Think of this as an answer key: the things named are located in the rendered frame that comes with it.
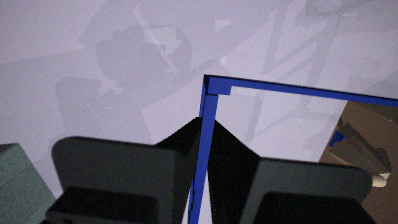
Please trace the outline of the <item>blocky display head with brown hair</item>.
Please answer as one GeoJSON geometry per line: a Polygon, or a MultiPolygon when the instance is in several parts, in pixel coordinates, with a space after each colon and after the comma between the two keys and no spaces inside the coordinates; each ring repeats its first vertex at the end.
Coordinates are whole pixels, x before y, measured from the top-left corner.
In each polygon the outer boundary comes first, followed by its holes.
{"type": "Polygon", "coordinates": [[[360,206],[377,224],[398,224],[398,107],[348,100],[318,163],[369,172],[360,206]]]}

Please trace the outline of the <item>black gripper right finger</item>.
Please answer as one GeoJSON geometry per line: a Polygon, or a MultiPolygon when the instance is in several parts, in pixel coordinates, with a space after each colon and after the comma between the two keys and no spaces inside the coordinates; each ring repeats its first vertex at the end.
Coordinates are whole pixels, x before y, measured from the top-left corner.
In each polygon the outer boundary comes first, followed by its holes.
{"type": "Polygon", "coordinates": [[[212,224],[253,224],[268,192],[354,198],[361,205],[373,187],[369,172],[351,165],[261,157],[216,120],[207,174],[212,224]]]}

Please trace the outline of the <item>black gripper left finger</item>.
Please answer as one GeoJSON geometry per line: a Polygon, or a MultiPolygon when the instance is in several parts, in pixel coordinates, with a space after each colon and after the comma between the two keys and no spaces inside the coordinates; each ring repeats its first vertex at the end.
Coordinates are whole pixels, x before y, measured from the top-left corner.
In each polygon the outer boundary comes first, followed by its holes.
{"type": "Polygon", "coordinates": [[[202,117],[155,145],[68,136],[52,159],[63,189],[82,187],[155,197],[159,224],[182,224],[196,167],[202,117]]]}

